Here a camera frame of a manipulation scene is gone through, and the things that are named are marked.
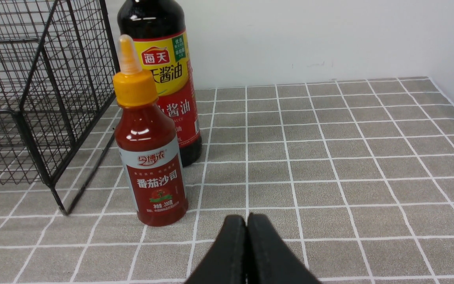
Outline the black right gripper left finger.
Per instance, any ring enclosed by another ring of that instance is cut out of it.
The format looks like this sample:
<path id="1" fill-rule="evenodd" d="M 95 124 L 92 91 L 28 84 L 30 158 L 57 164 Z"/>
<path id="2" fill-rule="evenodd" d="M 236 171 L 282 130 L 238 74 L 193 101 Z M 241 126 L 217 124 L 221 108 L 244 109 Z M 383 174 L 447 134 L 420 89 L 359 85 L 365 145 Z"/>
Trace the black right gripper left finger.
<path id="1" fill-rule="evenodd" d="M 211 248 L 186 284 L 245 284 L 247 228 L 239 215 L 228 215 Z"/>

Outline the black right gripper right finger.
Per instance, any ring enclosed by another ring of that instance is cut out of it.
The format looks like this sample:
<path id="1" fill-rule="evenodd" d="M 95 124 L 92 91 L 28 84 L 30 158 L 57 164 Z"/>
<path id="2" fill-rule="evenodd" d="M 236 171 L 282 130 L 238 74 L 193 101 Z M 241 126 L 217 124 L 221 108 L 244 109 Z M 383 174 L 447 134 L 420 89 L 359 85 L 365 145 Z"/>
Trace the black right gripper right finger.
<path id="1" fill-rule="evenodd" d="M 264 214 L 247 219 L 247 282 L 249 284 L 319 284 L 297 259 Z"/>

